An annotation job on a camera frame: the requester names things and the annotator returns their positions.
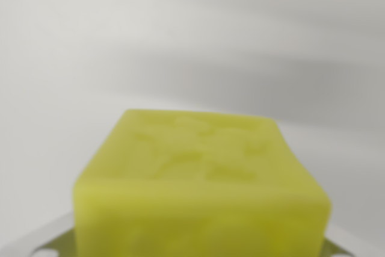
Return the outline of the black silver gripper left finger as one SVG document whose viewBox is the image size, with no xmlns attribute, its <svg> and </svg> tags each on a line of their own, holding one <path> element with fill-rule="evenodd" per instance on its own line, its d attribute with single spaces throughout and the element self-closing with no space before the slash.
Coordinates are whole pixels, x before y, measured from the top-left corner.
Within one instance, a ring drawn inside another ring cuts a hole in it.
<svg viewBox="0 0 385 257">
<path fill-rule="evenodd" d="M 32 234 L 29 256 L 76 256 L 73 213 L 44 225 Z"/>
</svg>

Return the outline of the black silver gripper right finger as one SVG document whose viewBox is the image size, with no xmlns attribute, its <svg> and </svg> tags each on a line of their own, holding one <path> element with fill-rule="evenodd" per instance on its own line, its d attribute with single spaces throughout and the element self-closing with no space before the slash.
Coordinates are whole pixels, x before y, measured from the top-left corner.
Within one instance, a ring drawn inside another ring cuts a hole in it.
<svg viewBox="0 0 385 257">
<path fill-rule="evenodd" d="M 356 245 L 351 238 L 326 237 L 321 249 L 321 256 L 355 256 Z"/>
</svg>

